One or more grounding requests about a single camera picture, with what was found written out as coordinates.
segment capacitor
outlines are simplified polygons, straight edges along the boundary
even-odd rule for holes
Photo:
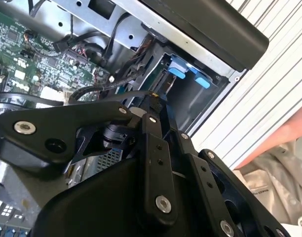
[[[77,70],[77,68],[79,67],[79,65],[80,65],[79,63],[75,63],[75,64],[73,65],[73,67],[72,67],[72,68],[73,68],[73,70],[74,70],[74,71],[76,71],[76,70]]]
[[[34,81],[38,81],[38,80],[39,80],[39,77],[38,77],[37,75],[34,75],[34,76],[33,76],[33,80],[34,80]]]

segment wire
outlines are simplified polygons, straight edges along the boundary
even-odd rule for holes
[[[28,0],[28,12],[31,12],[34,7],[33,0]]]
[[[74,26],[73,26],[73,15],[70,14],[70,37],[73,37],[73,31],[74,31]]]
[[[124,14],[122,14],[120,16],[120,18],[118,19],[118,21],[116,22],[116,25],[113,29],[112,35],[110,37],[110,40],[104,50],[104,53],[102,55],[102,61],[101,61],[101,65],[102,67],[106,66],[109,58],[112,56],[113,54],[113,44],[114,44],[114,40],[115,40],[115,35],[117,32],[117,28],[118,26],[121,24],[121,22],[123,22],[124,19],[128,18],[129,16],[131,16],[128,12],[125,12]]]
[[[104,52],[103,47],[101,47],[100,45],[98,45],[96,43],[85,43],[83,45],[83,47],[85,49],[89,49],[89,50],[95,51],[95,52],[97,52],[99,54],[103,54],[103,52]]]
[[[44,54],[42,53],[39,49],[37,49],[35,46],[33,46],[33,44],[29,41],[29,37],[27,34],[24,34],[24,38],[25,38],[25,42],[29,45],[30,48],[33,49],[33,51],[41,56],[41,57],[45,57],[45,58],[57,58],[60,57],[62,55],[62,53],[57,54],[57,55],[49,55],[49,54]]]
[[[27,110],[24,106],[15,105],[6,102],[0,102],[0,109],[8,109],[8,110]]]
[[[127,91],[123,94],[116,94],[109,97],[106,97],[104,99],[101,99],[99,102],[107,102],[107,101],[123,101],[125,99],[130,99],[134,97],[145,97],[146,95],[152,95],[153,92],[149,90],[131,90]],[[97,103],[97,101],[77,101],[73,100],[72,104],[81,104],[81,103]]]
[[[70,47],[73,47],[75,46],[76,44],[88,39],[88,38],[91,38],[91,37],[95,37],[95,36],[105,36],[107,37],[106,35],[104,35],[102,32],[99,32],[99,31],[92,31],[92,32],[88,32],[88,33],[85,33],[83,35],[80,35],[78,37],[75,37],[71,40],[68,41],[68,44]]]
[[[73,94],[70,96],[70,98],[69,98],[69,104],[75,104],[75,101],[77,101],[79,98],[81,98],[83,95],[85,95],[87,93],[94,92],[94,91],[112,90],[112,89],[114,89],[116,87],[119,87],[121,85],[127,84],[131,80],[134,80],[138,76],[140,76],[143,73],[145,73],[145,71],[146,70],[144,68],[140,68],[139,70],[135,71],[134,73],[132,73],[128,77],[123,78],[120,81],[116,81],[116,82],[110,83],[107,86],[104,86],[104,85],[100,85],[100,86],[87,86],[87,87],[83,87],[81,89],[78,89],[75,92],[73,92]]]
[[[32,10],[30,10],[29,15],[31,17],[35,17],[37,12],[39,11],[40,7],[43,5],[43,3],[47,1],[47,0],[40,0],[39,2],[37,2],[35,4],[35,6],[33,6]]]
[[[38,96],[28,95],[24,93],[18,92],[0,92],[0,99],[20,99],[20,100],[28,100],[35,103],[41,103],[50,106],[62,106],[63,102],[55,101],[55,100],[48,100],[44,98],[40,98]]]
[[[147,53],[147,50],[150,47],[151,43],[152,43],[152,40],[150,40],[146,44],[142,45],[139,48],[138,52],[131,59],[129,59],[124,65],[122,65],[122,67],[119,69],[119,71],[115,77],[116,80],[118,80],[120,77],[123,77],[124,74],[127,72],[127,70],[132,65],[134,65],[138,59],[140,59]]]

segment white louvered panel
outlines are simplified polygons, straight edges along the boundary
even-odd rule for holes
[[[232,168],[302,106],[302,0],[241,2],[268,50],[192,138]]]

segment black cable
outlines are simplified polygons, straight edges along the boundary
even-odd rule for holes
[[[140,54],[139,56],[136,56],[130,60],[128,60],[118,71],[115,79],[119,80],[119,78],[123,77],[123,75],[126,73],[126,71],[135,64],[135,62],[140,59],[141,57],[143,57],[146,54],[146,51],[143,52],[142,54]]]
[[[106,48],[105,48],[105,50],[104,50],[104,53],[103,53],[103,55],[102,55],[102,61],[101,61],[101,66],[102,66],[102,67],[106,66],[106,64],[107,64],[107,62],[108,62],[108,60],[109,60],[109,58],[110,58],[110,57],[112,56],[112,54],[113,54],[113,44],[114,44],[114,40],[115,40],[115,36],[116,36],[116,32],[117,32],[118,26],[121,24],[121,22],[122,22],[124,19],[128,18],[129,16],[131,16],[131,15],[130,15],[128,12],[125,12],[124,14],[122,14],[122,15],[119,17],[118,21],[116,22],[116,25],[115,25],[115,27],[114,27],[114,29],[113,29],[111,38],[110,38],[110,40],[109,40],[109,42],[108,42],[108,44],[107,44],[107,46],[106,46]]]
[[[105,36],[105,37],[107,37],[102,32],[92,31],[92,32],[85,33],[83,35],[80,35],[78,37],[75,37],[75,38],[69,40],[68,44],[69,44],[69,46],[75,46],[76,44],[81,43],[82,41],[84,41],[88,38],[91,38],[91,37],[95,37],[95,36]]]
[[[152,95],[153,92],[149,90],[131,90],[127,91],[123,94],[115,94],[109,97],[106,97],[104,99],[100,99],[99,102],[107,102],[107,101],[123,101],[125,99],[130,99],[134,97],[145,97],[146,95]],[[77,101],[77,100],[72,100],[72,104],[82,104],[82,103],[97,103],[97,101]]]
[[[70,14],[70,37],[73,37],[73,31],[74,31],[74,26],[73,26],[73,15]]]
[[[48,100],[44,98],[40,98],[34,95],[28,95],[24,93],[18,92],[0,92],[0,99],[20,99],[20,100],[28,100],[34,103],[41,103],[50,106],[62,106],[63,102],[55,101],[55,100]]]
[[[127,84],[131,80],[134,80],[138,76],[140,76],[143,73],[145,73],[145,71],[146,70],[144,68],[140,68],[139,70],[135,71],[134,73],[132,73],[131,75],[129,75],[126,78],[123,78],[120,81],[116,81],[116,82],[110,83],[108,85],[86,86],[86,87],[83,87],[81,89],[78,89],[75,92],[73,92],[73,94],[70,96],[70,98],[69,98],[69,104],[74,104],[75,101],[77,101],[79,98],[81,98],[83,95],[85,95],[87,93],[94,92],[94,91],[112,90],[112,89],[117,88],[117,87],[119,87],[121,85]]]
[[[96,43],[85,43],[83,45],[84,49],[87,50],[92,50],[92,51],[95,51],[99,54],[102,54],[104,52],[104,49],[103,47],[101,47],[100,45],[96,44]]]
[[[28,13],[32,11],[34,7],[33,0],[28,0]]]
[[[8,110],[27,110],[24,106],[15,105],[6,102],[0,102],[0,109],[8,109]]]
[[[47,0],[40,0],[35,4],[35,6],[32,8],[32,10],[29,12],[29,15],[31,17],[35,17],[37,12],[39,11],[40,7],[43,5],[43,3]]]

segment blue plastic tab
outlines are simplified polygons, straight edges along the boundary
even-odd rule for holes
[[[177,68],[169,68],[169,72],[174,74],[175,76],[177,76],[180,79],[184,79],[186,77],[185,73],[181,72]]]
[[[172,62],[168,68],[168,71],[178,78],[184,79],[186,77],[186,72],[189,70],[186,66],[186,62],[176,56],[172,56]]]
[[[210,83],[208,82],[208,78],[206,78],[203,74],[197,73],[195,76],[195,81],[200,84],[205,89],[210,87]]]

